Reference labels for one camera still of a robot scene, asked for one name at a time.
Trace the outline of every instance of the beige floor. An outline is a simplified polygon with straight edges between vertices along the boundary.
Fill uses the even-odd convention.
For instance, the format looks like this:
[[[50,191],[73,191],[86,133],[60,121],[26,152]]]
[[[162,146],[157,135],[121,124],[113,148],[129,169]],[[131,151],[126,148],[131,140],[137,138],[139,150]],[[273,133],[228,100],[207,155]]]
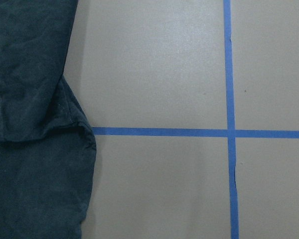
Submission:
[[[299,0],[231,7],[236,129],[299,130]],[[91,125],[226,129],[223,22],[222,0],[80,0],[64,74]],[[231,238],[227,138],[97,144],[83,239]],[[299,139],[236,147],[240,238],[299,239]]]

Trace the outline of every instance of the dark blue cloth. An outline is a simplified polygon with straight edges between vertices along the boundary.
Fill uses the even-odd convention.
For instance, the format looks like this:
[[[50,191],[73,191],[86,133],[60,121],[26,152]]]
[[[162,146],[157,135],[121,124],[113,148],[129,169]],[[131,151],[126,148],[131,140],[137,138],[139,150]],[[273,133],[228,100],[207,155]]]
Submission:
[[[0,0],[0,239],[80,239],[91,127],[63,77],[77,0]]]

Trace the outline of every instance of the blue painter's tape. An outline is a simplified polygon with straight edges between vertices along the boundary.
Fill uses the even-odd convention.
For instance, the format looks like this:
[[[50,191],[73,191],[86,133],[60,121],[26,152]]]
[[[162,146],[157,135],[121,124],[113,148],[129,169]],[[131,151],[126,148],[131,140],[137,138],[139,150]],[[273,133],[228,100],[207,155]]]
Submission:
[[[239,239],[238,195],[236,188],[236,131],[235,131],[235,101],[233,79],[233,54],[231,44],[231,10],[230,0],[224,0],[224,40],[225,40],[225,73],[226,73],[226,103],[228,128],[228,167],[230,194],[230,224],[231,239]]]
[[[239,138],[299,138],[299,131],[287,130],[236,130]]]
[[[224,0],[224,38],[225,38],[227,127],[228,129],[235,129],[233,57],[232,57],[232,44],[231,44],[231,13],[230,13],[229,0]]]
[[[231,239],[239,238],[238,195],[236,187],[236,138],[228,137],[229,197]]]
[[[227,137],[226,129],[94,127],[95,135]]]

